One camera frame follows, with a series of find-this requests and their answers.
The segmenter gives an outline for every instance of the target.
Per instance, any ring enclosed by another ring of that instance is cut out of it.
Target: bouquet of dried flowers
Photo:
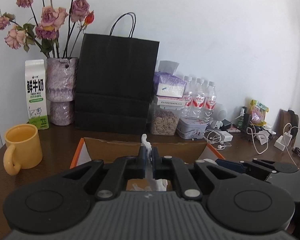
[[[19,49],[22,45],[26,52],[29,51],[30,45],[37,45],[47,58],[52,52],[53,57],[60,58],[59,54],[59,29],[65,24],[68,17],[68,33],[66,47],[63,52],[63,58],[68,58],[68,46],[72,32],[76,26],[79,27],[78,35],[75,39],[72,50],[69,54],[71,58],[74,46],[81,32],[84,32],[89,24],[94,21],[93,11],[89,11],[90,5],[86,0],[71,0],[69,13],[65,8],[56,8],[53,6],[53,0],[50,0],[50,5],[45,5],[45,0],[42,0],[43,8],[41,21],[37,20],[32,4],[34,0],[17,0],[17,5],[23,8],[30,8],[33,14],[35,25],[29,21],[23,25],[16,22],[14,14],[4,13],[0,11],[0,30],[4,30],[8,25],[13,23],[12,29],[8,32],[5,39],[7,45],[12,49]]]

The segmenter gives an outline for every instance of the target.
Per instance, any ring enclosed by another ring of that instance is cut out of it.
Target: red rosebud
[[[89,25],[94,21],[94,11],[90,12],[87,17],[84,19],[84,25]]]

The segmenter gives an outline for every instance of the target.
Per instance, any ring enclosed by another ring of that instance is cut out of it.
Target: vase
[[[46,70],[46,97],[51,102],[74,100],[78,58],[48,58]]]
[[[66,126],[74,122],[74,101],[51,102],[50,122],[59,126]]]

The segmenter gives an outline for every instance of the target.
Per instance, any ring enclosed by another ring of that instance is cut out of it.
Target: bottle label
[[[186,101],[186,105],[185,106],[191,106],[193,97],[192,96],[183,96],[182,99],[184,101]]]
[[[204,105],[204,97],[197,96],[197,97],[193,98],[192,105],[194,107],[203,107],[203,105]]]
[[[207,100],[206,108],[212,110],[214,108],[215,104],[216,104],[216,101],[214,99]]]

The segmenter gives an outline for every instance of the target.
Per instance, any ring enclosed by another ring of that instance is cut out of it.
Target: milk carton
[[[44,60],[26,61],[26,98],[29,123],[38,129],[49,128],[46,105]]]

